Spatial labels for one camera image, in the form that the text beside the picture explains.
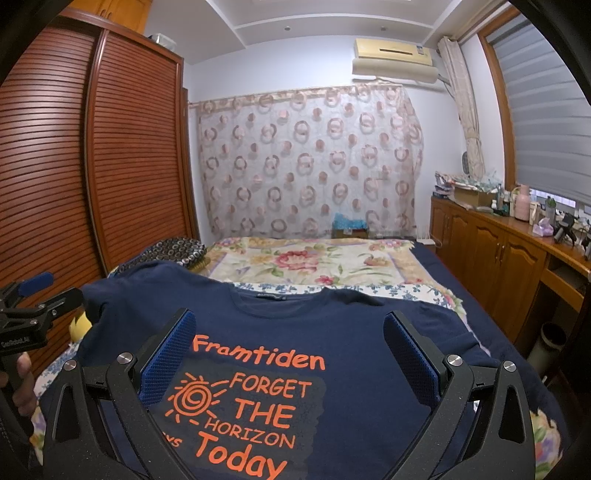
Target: bottle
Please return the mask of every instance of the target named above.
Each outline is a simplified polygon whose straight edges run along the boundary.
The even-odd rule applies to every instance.
[[[530,220],[530,188],[522,185],[515,201],[515,218],[529,222]]]
[[[496,186],[496,204],[497,208],[503,208],[503,187],[500,183]]]

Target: sheer curtain with circle pattern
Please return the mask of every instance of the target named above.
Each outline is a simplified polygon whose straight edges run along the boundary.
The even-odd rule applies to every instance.
[[[423,130],[406,90],[357,85],[209,100],[199,156],[212,232],[321,238],[335,213],[414,236]]]

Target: wooden dresser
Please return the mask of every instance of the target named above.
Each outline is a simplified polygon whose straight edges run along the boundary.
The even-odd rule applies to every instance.
[[[580,247],[556,245],[552,237],[531,231],[528,223],[514,218],[431,199],[437,255],[523,355],[561,299],[584,316],[591,268]]]

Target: louvered wardrobe door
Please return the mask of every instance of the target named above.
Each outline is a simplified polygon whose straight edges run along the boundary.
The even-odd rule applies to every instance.
[[[180,152],[182,68],[117,34],[103,39],[88,125],[93,218],[108,269],[191,235]]]
[[[101,277],[82,167],[95,41],[84,27],[56,21],[0,86],[0,284],[46,270],[55,278],[29,304]],[[69,320],[54,322],[48,347],[31,353],[35,372],[65,350]]]

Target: roller blind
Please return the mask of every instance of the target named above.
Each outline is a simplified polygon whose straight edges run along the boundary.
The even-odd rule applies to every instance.
[[[487,37],[513,120],[517,182],[591,205],[591,106],[523,15]]]

